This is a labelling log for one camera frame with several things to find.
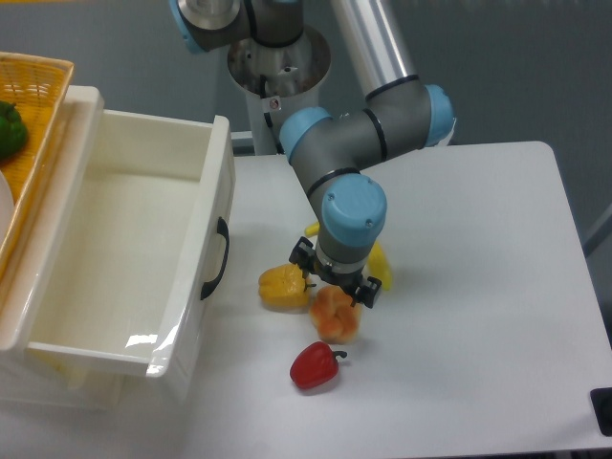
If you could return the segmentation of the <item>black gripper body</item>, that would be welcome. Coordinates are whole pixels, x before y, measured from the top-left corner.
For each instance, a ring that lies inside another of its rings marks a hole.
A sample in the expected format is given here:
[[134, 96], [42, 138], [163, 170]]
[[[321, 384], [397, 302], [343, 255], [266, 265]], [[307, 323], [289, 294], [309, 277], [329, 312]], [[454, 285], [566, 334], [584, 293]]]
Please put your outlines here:
[[314, 274], [330, 285], [341, 287], [352, 297], [357, 297], [360, 292], [365, 264], [366, 257], [353, 263], [344, 263], [331, 258], [320, 248], [315, 249]]

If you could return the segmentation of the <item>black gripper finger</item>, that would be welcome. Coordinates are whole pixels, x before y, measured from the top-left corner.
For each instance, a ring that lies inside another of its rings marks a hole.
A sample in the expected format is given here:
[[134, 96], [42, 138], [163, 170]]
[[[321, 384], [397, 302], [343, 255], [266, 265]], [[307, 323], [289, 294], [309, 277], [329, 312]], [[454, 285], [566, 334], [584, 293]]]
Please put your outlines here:
[[365, 307], [373, 307], [381, 293], [382, 285], [377, 277], [361, 277], [349, 289], [348, 294], [352, 297], [352, 305], [361, 304]]
[[314, 244], [307, 237], [301, 236], [291, 251], [289, 262], [296, 265], [300, 269], [302, 277], [306, 279], [314, 272], [315, 261]]

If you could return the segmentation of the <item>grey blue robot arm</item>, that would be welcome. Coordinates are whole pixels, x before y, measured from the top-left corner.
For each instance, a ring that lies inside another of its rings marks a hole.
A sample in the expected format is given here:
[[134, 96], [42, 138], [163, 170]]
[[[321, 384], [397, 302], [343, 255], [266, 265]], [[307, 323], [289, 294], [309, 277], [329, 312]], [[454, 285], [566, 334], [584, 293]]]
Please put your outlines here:
[[336, 1], [365, 99], [340, 119], [317, 103], [331, 52], [306, 25], [299, 1], [173, 1], [194, 53], [227, 48], [228, 68], [250, 104], [254, 147], [283, 154], [315, 213], [316, 242], [301, 238], [290, 260], [372, 307], [381, 281], [363, 268], [383, 229], [386, 197], [364, 171], [447, 138], [455, 123], [445, 91], [424, 84], [386, 1]]

